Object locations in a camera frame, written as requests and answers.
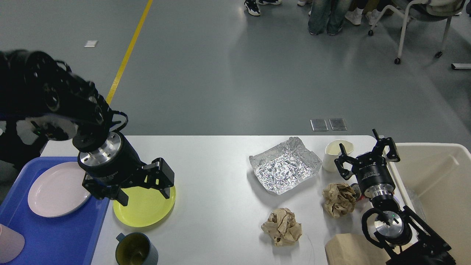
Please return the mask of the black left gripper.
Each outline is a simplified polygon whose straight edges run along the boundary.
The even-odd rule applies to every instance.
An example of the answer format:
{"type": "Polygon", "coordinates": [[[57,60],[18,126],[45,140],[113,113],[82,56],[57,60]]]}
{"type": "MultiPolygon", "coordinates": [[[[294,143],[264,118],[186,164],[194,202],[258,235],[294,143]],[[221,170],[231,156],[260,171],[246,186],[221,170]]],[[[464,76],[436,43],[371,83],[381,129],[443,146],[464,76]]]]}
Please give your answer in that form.
{"type": "Polygon", "coordinates": [[[79,144],[78,165],[87,174],[82,186],[96,199],[109,198],[128,206],[128,195],[121,189],[153,188],[165,199],[171,195],[175,173],[163,158],[142,162],[131,143],[119,131],[111,131],[95,150],[79,144]]]}

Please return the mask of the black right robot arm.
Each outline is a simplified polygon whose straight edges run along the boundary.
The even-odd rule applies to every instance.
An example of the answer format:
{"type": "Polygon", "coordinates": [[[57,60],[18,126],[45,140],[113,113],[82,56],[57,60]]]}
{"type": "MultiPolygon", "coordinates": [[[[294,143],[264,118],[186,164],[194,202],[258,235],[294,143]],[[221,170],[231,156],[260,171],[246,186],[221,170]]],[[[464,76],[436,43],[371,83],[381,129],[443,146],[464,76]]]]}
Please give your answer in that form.
{"type": "Polygon", "coordinates": [[[401,208],[395,200],[396,185],[387,163],[400,161],[396,144],[390,137],[379,137],[375,129],[372,132],[376,144],[370,152],[353,158],[340,143],[334,160],[340,176],[345,180],[355,176],[361,195],[372,203],[362,216],[365,238],[387,252],[387,265],[455,265],[451,246],[411,208],[401,208]]]}

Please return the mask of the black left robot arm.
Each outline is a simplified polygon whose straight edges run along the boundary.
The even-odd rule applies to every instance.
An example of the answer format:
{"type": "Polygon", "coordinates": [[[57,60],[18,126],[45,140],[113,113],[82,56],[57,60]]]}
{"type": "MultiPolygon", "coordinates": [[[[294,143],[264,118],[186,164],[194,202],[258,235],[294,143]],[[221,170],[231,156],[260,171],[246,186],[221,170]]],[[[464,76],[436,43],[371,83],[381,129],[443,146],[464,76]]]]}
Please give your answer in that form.
{"type": "Polygon", "coordinates": [[[160,191],[169,199],[174,172],[163,158],[140,160],[121,133],[128,116],[112,110],[94,82],[41,51],[1,52],[1,160],[22,169],[47,141],[72,140],[85,171],[82,186],[97,199],[128,205],[125,188],[160,191]]]}

